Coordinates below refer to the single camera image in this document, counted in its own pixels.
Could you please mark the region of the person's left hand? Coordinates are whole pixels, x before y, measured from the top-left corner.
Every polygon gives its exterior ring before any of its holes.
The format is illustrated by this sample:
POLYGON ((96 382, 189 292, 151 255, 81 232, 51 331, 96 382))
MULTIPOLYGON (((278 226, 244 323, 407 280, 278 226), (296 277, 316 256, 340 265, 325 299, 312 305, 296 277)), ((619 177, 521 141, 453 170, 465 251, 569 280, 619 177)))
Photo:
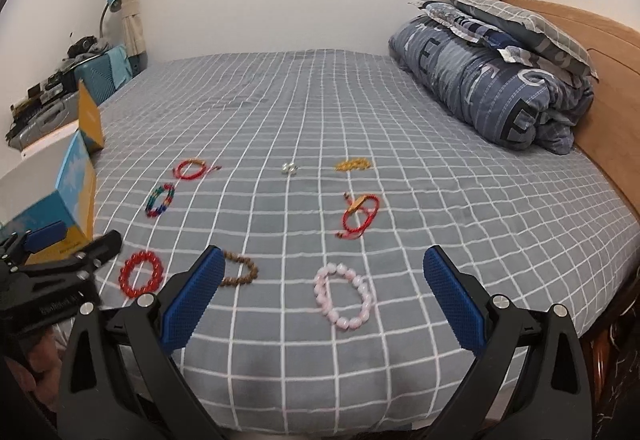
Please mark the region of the person's left hand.
POLYGON ((27 361, 37 377, 13 359, 4 358, 4 361, 25 394, 32 394, 53 413, 58 410, 62 360, 58 354, 54 330, 47 330, 40 342, 27 353, 27 361))

